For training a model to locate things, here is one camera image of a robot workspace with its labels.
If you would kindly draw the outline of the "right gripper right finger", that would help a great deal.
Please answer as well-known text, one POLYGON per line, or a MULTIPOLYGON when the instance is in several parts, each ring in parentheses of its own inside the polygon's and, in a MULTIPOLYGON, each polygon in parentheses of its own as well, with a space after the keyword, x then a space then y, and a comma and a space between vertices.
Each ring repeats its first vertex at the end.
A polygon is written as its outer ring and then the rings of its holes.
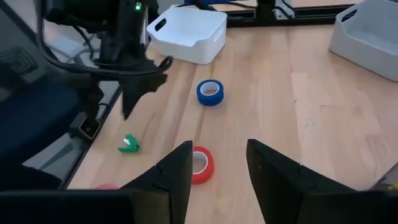
POLYGON ((301 201, 309 192, 353 191, 256 139, 247 141, 246 160, 266 224, 296 224, 301 201))

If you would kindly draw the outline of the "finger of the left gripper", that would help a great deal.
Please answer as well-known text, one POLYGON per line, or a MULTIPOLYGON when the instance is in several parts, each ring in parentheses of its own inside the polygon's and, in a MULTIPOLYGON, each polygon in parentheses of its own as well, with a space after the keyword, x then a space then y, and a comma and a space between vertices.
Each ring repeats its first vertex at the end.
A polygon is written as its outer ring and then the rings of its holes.
POLYGON ((124 120, 127 120, 140 98, 145 95, 146 88, 144 81, 140 79, 127 79, 119 82, 123 89, 122 113, 124 120))
POLYGON ((155 73, 147 79, 147 92, 156 92, 158 88, 163 85, 168 78, 165 73, 169 69, 169 58, 166 57, 157 66, 155 73))

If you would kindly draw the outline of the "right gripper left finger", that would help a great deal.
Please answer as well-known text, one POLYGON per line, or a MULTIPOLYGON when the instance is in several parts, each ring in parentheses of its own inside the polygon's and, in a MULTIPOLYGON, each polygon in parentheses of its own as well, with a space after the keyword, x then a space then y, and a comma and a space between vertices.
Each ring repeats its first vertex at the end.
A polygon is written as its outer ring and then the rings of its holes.
POLYGON ((193 175, 193 142, 185 141, 134 180, 133 224, 185 224, 193 175))

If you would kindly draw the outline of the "red tape roll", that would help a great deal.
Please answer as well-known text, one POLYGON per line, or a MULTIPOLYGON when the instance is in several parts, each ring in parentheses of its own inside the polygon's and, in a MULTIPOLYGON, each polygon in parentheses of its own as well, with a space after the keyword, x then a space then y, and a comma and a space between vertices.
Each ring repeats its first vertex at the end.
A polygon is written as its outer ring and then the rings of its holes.
POLYGON ((209 180, 215 169, 214 159, 210 151, 201 146, 193 150, 192 184, 203 184, 209 180))

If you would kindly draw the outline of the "green staple remover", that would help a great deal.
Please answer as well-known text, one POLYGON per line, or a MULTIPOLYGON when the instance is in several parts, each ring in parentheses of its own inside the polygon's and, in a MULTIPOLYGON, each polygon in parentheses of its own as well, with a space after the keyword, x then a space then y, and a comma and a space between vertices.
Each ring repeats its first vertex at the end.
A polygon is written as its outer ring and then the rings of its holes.
POLYGON ((125 135, 123 142, 124 146, 118 147, 119 152, 135 153, 140 148, 137 139, 132 134, 125 135))

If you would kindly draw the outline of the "dark blue tape roll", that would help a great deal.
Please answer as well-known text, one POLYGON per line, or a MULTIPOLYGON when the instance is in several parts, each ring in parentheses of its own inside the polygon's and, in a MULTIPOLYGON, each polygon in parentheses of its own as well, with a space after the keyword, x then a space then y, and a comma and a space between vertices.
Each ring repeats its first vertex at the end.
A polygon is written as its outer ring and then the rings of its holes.
POLYGON ((205 106, 216 106, 223 101, 224 86, 218 80, 203 80, 197 86, 197 99, 205 106))

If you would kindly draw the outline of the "white plastic bin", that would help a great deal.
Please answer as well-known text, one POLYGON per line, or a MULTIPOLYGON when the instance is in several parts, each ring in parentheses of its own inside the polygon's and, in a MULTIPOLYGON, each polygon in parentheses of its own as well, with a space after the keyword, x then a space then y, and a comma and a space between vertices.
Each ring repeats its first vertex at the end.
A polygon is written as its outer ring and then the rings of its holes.
POLYGON ((226 42, 227 14, 192 7, 171 7, 147 26, 158 53, 206 65, 226 42))

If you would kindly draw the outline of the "dark blue chair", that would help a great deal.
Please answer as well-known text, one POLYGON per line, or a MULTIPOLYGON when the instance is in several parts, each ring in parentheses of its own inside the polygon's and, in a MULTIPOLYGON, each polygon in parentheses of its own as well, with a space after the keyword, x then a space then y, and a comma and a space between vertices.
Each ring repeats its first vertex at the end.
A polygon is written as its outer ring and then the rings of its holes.
POLYGON ((0 0, 0 192, 57 189, 62 180, 25 161, 67 133, 76 93, 52 78, 35 32, 0 0))

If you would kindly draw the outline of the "light grey plastic bin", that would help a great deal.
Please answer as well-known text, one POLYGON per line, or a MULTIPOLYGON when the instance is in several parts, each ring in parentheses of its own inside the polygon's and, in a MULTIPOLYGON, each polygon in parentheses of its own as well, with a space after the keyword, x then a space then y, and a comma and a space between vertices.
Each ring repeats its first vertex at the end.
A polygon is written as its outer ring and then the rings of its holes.
POLYGON ((364 0, 339 13, 330 51, 398 82, 398 1, 364 0))

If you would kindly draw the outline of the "small black frame box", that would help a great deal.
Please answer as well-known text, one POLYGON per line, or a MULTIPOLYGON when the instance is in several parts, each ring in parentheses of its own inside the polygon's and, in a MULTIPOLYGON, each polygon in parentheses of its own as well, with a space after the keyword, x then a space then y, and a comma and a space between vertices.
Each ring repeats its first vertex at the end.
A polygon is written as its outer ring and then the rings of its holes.
POLYGON ((95 118, 89 118, 86 113, 78 113, 69 127, 71 138, 80 138, 85 141, 94 140, 99 132, 101 123, 95 118))

